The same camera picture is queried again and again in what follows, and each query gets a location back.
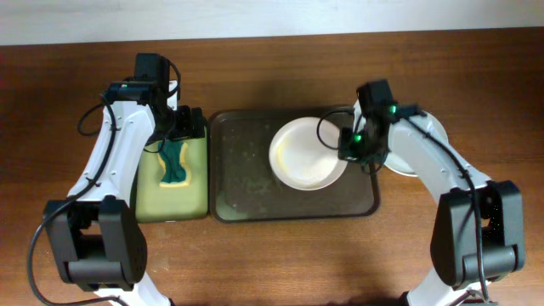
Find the green yellow scrub sponge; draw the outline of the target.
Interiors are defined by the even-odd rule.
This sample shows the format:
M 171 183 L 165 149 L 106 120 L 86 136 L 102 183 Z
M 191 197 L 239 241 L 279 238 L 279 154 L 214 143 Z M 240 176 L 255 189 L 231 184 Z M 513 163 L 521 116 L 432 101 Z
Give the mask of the green yellow scrub sponge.
M 191 181 L 186 162 L 188 144 L 184 141 L 167 140 L 158 153 L 158 161 L 164 172 L 159 185 L 162 188 L 182 188 Z

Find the pale pink plate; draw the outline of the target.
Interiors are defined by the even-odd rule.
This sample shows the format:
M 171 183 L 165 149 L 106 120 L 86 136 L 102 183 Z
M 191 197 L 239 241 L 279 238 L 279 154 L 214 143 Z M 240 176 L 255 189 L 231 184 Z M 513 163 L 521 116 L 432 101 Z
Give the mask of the pale pink plate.
M 339 136 L 339 127 L 317 117 L 301 117 L 286 123 L 269 145 L 273 174 L 295 190 L 314 191 L 333 184 L 348 165 L 332 147 Z

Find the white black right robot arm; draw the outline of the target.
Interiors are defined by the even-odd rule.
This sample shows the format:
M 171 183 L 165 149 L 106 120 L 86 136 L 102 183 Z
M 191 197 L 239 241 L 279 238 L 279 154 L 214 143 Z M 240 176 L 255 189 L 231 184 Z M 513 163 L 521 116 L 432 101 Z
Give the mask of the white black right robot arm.
M 356 90 L 354 125 L 344 127 L 338 156 L 374 175 L 395 154 L 409 165 L 438 208 L 430 242 L 433 267 L 401 305 L 485 305 L 488 286 L 525 264 L 523 198 L 510 180 L 496 182 L 432 128 L 418 105 L 401 105 L 385 80 Z

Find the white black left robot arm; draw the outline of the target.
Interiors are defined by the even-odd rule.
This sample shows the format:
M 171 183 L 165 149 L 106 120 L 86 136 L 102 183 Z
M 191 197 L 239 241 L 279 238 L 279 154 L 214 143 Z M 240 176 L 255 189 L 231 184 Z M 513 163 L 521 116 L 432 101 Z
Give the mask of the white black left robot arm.
M 179 103 L 180 83 L 165 56 L 138 54 L 133 74 L 102 93 L 82 175 L 44 208 L 37 233 L 47 235 L 60 279 L 97 303 L 171 304 L 147 273 L 140 226 L 207 215 L 207 119 Z

